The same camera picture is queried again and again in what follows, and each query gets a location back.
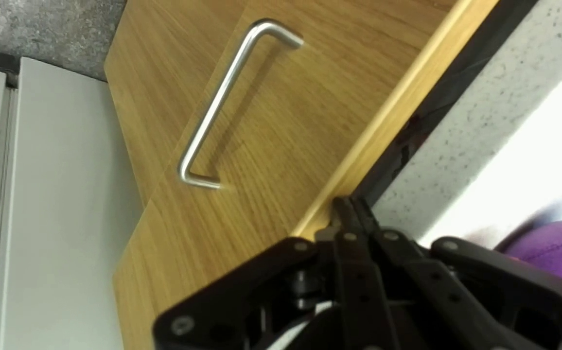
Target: wooden cabinet door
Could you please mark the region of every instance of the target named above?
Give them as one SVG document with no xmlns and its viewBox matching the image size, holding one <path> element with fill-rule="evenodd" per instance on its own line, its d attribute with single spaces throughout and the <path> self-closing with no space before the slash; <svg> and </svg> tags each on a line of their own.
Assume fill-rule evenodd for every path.
<svg viewBox="0 0 562 350">
<path fill-rule="evenodd" d="M 199 104 L 244 0 L 129 0 L 104 63 L 141 203 Z"/>
<path fill-rule="evenodd" d="M 443 75 L 493 0 L 250 0 L 211 96 L 248 28 L 273 20 L 304 42 L 262 38 L 192 164 L 219 191 L 182 185 L 178 158 L 147 203 L 114 290 L 126 349 L 151 349 L 155 318 L 269 244 L 322 228 Z"/>
</svg>

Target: purple object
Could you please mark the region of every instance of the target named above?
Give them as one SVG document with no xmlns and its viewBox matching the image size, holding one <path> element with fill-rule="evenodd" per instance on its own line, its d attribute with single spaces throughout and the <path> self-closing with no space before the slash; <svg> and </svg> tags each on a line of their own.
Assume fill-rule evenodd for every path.
<svg viewBox="0 0 562 350">
<path fill-rule="evenodd" d="M 562 279 L 562 222 L 526 232 L 505 250 L 505 255 Z"/>
</svg>

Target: drawer handle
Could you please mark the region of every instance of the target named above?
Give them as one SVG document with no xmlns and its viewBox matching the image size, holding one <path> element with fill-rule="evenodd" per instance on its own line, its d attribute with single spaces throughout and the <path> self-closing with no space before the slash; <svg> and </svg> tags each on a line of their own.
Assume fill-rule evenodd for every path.
<svg viewBox="0 0 562 350">
<path fill-rule="evenodd" d="M 271 36 L 277 42 L 281 42 L 293 49 L 302 45 L 302 40 L 299 36 L 295 36 L 293 32 L 289 32 L 287 28 L 283 28 L 275 22 L 258 22 L 246 32 L 232 61 L 229 63 L 229 69 L 227 69 L 221 84 L 215 90 L 215 96 L 211 98 L 209 106 L 205 108 L 203 117 L 197 125 L 194 137 L 188 141 L 188 147 L 180 158 L 178 178 L 182 183 L 192 185 L 192 187 L 203 187 L 203 189 L 219 189 L 219 182 L 188 174 L 188 168 L 190 168 L 192 160 L 196 158 L 211 123 L 215 121 L 217 112 L 221 110 L 229 90 L 232 88 L 234 80 L 238 78 L 238 73 L 244 67 L 252 47 L 256 45 L 256 42 L 262 36 Z"/>
</svg>

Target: gray carpet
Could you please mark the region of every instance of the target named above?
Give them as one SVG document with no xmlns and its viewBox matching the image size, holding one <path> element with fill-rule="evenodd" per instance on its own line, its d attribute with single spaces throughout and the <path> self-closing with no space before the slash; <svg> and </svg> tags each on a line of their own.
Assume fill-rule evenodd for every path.
<svg viewBox="0 0 562 350">
<path fill-rule="evenodd" d="M 102 78 L 122 0 L 0 0 L 0 53 Z"/>
</svg>

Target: wooden panel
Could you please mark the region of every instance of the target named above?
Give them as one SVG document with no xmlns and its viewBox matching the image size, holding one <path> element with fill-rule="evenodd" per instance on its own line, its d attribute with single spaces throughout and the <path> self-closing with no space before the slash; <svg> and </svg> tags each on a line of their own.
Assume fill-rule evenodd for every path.
<svg viewBox="0 0 562 350">
<path fill-rule="evenodd" d="M 145 203 L 238 20 L 244 0 L 129 0 L 104 63 Z"/>
<path fill-rule="evenodd" d="M 384 150 L 493 7 L 491 0 L 328 5 L 248 3 L 227 47 L 236 47 L 260 18 L 301 34 L 304 47 L 291 51 L 271 38 L 256 45 L 194 162 L 196 174 L 221 180 L 221 191 L 190 189 L 174 180 L 197 123 L 186 121 L 116 271 L 126 349 L 149 350 L 157 314 L 322 218 L 312 213 L 322 213 L 336 187 L 359 183 L 359 174 L 374 162 L 363 154 Z M 205 96 L 231 55 L 232 49 L 223 53 Z"/>
</svg>

